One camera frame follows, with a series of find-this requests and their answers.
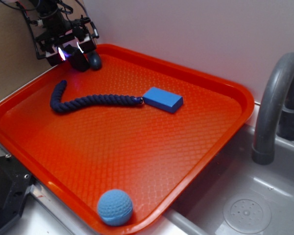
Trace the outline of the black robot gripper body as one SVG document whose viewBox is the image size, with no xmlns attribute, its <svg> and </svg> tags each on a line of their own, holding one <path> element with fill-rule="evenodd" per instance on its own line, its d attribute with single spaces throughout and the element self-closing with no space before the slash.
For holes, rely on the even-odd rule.
<svg viewBox="0 0 294 235">
<path fill-rule="evenodd" d="M 99 34 L 91 21 L 85 7 L 77 1 L 81 6 L 86 16 L 80 16 L 79 19 L 68 20 L 64 16 L 72 14 L 73 8 L 65 4 L 62 0 L 31 0 L 30 3 L 38 12 L 39 22 L 45 31 L 39 36 L 34 36 L 34 42 L 39 45 L 40 50 L 43 52 L 53 53 L 56 46 L 60 46 L 73 38 L 80 41 L 84 40 L 89 30 L 86 24 L 90 24 L 94 33 L 91 35 L 93 38 L 98 38 Z"/>
</svg>

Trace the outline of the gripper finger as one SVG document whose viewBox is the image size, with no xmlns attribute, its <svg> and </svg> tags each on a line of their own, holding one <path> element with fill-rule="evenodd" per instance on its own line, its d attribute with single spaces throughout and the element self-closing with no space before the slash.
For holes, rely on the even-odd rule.
<svg viewBox="0 0 294 235">
<path fill-rule="evenodd" d="M 48 63 L 52 67 L 57 66 L 66 60 L 66 57 L 65 57 L 63 51 L 58 47 L 55 47 L 54 52 L 52 52 L 52 53 L 47 51 L 45 53 L 45 55 L 46 55 L 46 59 L 47 59 Z"/>
<path fill-rule="evenodd" d="M 77 45 L 78 45 L 78 48 L 81 50 L 81 52 L 84 54 L 92 52 L 97 49 L 97 45 L 93 39 L 90 39 L 88 41 L 83 41 L 83 42 L 78 41 Z"/>
</svg>

